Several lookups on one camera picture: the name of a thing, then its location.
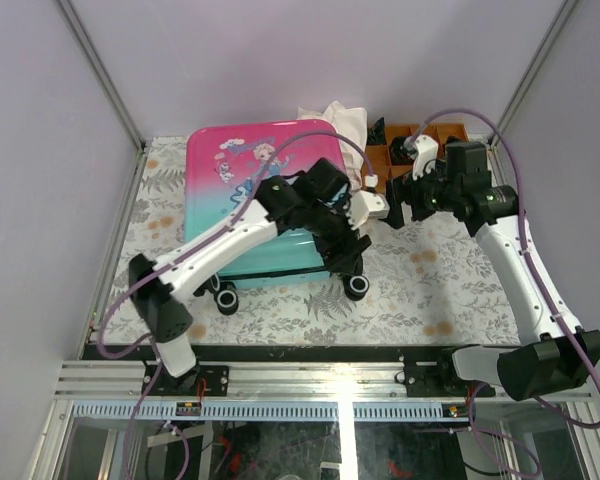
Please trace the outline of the pink and teal suitcase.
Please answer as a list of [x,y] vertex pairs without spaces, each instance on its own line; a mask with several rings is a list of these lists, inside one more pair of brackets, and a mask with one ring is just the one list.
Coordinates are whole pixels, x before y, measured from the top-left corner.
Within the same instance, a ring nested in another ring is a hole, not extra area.
[[[195,132],[186,152],[186,240],[228,217],[269,177],[307,171],[321,158],[345,173],[334,134],[334,128],[322,120],[210,127]],[[309,282],[331,275],[314,237],[300,229],[252,249],[219,272],[220,280],[231,283],[236,294],[240,289]]]

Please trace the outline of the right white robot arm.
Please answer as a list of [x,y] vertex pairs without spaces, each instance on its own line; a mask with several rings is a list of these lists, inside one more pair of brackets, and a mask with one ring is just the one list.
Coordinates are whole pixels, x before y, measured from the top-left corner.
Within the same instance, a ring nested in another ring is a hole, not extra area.
[[404,226],[403,206],[414,221],[451,213],[489,259],[517,324],[517,348],[446,351],[435,372],[438,387],[454,395],[471,382],[484,382],[522,401],[583,386],[587,368],[600,360],[600,332],[585,330],[558,294],[534,249],[518,194],[492,183],[485,146],[455,141],[439,161],[437,142],[420,135],[397,138],[391,150],[413,165],[386,184],[388,224]]

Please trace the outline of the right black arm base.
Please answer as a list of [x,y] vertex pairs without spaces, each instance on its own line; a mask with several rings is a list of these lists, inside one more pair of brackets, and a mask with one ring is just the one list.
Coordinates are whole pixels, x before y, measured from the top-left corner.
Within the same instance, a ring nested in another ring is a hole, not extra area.
[[406,390],[408,397],[463,396],[462,389],[456,382],[449,349],[404,349],[399,354],[399,362],[402,367],[394,375],[394,382]]

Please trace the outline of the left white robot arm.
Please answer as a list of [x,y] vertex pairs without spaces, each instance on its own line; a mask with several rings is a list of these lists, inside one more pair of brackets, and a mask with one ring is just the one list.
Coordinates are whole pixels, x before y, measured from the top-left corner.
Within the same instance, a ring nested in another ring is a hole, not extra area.
[[174,252],[157,260],[136,255],[129,264],[131,300],[151,332],[166,385],[181,395],[198,385],[197,359],[187,334],[192,324],[188,299],[211,292],[224,315],[239,306],[234,286],[218,276],[224,267],[287,231],[303,229],[316,240],[326,270],[341,278],[346,296],[360,300],[370,287],[362,254],[371,240],[359,230],[387,211],[380,195],[352,192],[348,177],[320,159],[290,178],[261,181],[227,218]]

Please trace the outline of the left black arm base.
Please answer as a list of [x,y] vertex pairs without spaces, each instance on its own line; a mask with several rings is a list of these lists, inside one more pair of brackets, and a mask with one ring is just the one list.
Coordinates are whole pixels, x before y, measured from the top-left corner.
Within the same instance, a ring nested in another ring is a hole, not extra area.
[[143,362],[142,393],[165,397],[225,397],[229,386],[230,369],[227,365],[198,363],[180,377],[172,376],[165,367],[157,373],[158,364]]

